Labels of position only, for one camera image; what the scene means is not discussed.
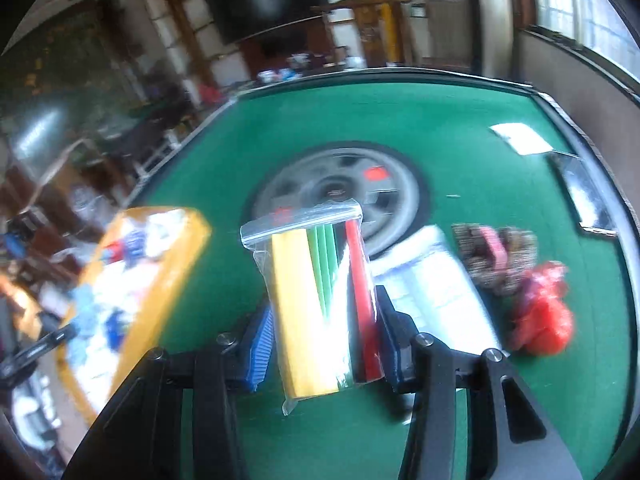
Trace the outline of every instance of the red stick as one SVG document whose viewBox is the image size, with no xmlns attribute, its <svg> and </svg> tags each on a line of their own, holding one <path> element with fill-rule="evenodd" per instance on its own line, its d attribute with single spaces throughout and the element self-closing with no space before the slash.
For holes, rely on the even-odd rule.
<svg viewBox="0 0 640 480">
<path fill-rule="evenodd" d="M 358 328 L 362 342 L 362 356 L 367 382 L 375 381 L 383 376 L 380 365 L 380 345 L 376 318 L 373 312 L 372 296 L 367 279 L 366 258 L 360 227 L 355 220 L 344 223 L 349 245 L 349 260 L 351 262 L 351 276 L 353 277 L 353 291 L 356 297 L 358 311 Z"/>
</svg>

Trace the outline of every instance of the ziplock bag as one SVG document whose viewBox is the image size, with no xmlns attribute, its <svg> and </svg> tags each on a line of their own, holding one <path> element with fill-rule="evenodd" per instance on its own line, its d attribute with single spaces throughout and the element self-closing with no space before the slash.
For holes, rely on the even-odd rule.
<svg viewBox="0 0 640 480">
<path fill-rule="evenodd" d="M 300 399 L 383 376 L 376 302 L 355 200 L 279 210 L 243 225 L 267 284 L 285 415 Z"/>
</svg>

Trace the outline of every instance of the green felt table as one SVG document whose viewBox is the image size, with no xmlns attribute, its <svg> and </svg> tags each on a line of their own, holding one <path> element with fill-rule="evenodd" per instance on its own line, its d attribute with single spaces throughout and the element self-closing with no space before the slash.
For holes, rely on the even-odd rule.
<svg viewBox="0 0 640 480">
<path fill-rule="evenodd" d="M 562 354 L 514 355 L 585 479 L 603 468 L 625 416 L 632 298 L 615 239 L 581 233 L 543 155 L 519 156 L 490 126 L 525 123 L 571 153 L 553 123 L 525 95 L 427 83 L 323 86 L 240 99 L 208 126 L 145 198 L 199 209 L 214 234 L 196 264 L 161 343 L 194 349 L 228 330 L 264 293 L 252 255 L 239 242 L 245 203 L 268 173 L 326 142 L 367 140 L 409 156 L 431 193 L 430 223 L 513 225 L 538 236 L 540 260 L 570 272 L 566 302 L 575 337 Z M 458 198 L 447 195 L 459 195 Z M 488 304 L 492 316 L 505 306 Z M 457 398 L 455 478 L 464 478 L 466 403 Z M 301 402 L 284 417 L 272 360 L 258 393 L 238 402 L 242 445 L 255 480 L 393 479 L 408 428 L 392 415 L 383 383 Z M 185 430 L 188 443 L 188 431 Z M 183 464 L 185 476 L 190 464 Z"/>
</svg>

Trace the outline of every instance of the window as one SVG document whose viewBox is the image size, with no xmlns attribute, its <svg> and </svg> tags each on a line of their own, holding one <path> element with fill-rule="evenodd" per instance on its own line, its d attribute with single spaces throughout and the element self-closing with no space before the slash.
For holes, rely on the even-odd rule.
<svg viewBox="0 0 640 480">
<path fill-rule="evenodd" d="M 640 80 L 640 48 L 609 0 L 537 0 L 538 24 L 612 61 Z"/>
</svg>

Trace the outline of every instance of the round table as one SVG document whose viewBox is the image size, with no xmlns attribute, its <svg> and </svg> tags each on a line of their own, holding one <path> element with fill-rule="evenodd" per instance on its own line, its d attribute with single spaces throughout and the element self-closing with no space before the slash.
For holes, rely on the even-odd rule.
<svg viewBox="0 0 640 480">
<path fill-rule="evenodd" d="M 197 208 L 214 229 L 161 343 L 169 351 L 197 348 L 260 300 L 264 282 L 240 244 L 239 227 L 247 199 L 266 175 L 327 142 L 384 144 L 423 172 L 430 187 L 429 223 L 443 229 L 452 247 L 455 222 L 511 225 L 537 235 L 539 262 L 568 266 L 565 299 L 576 326 L 572 343 L 557 356 L 511 359 L 584 478 L 593 479 L 624 437 L 635 409 L 638 258 L 629 237 L 636 236 L 637 243 L 638 232 L 630 216 L 618 218 L 626 222 L 624 229 L 618 224 L 618 238 L 583 232 L 546 157 L 518 155 L 491 131 L 499 123 L 524 123 L 555 150 L 588 156 L 593 167 L 600 164 L 544 96 L 515 84 L 382 69 L 315 76 L 240 95 L 138 199 Z M 598 167 L 598 178 L 606 178 Z M 609 199 L 623 203 L 615 191 Z M 487 308 L 497 318 L 507 314 L 505 304 Z M 457 399 L 454 467 L 454 478 L 460 479 L 466 467 L 463 395 Z M 258 392 L 238 400 L 252 478 L 397 477 L 408 428 L 389 410 L 385 383 L 305 400 L 287 417 L 283 399 L 272 359 Z M 189 406 L 184 413 L 190 413 Z M 190 432 L 184 433 L 188 443 Z M 188 473 L 188 461 L 183 468 Z"/>
</svg>

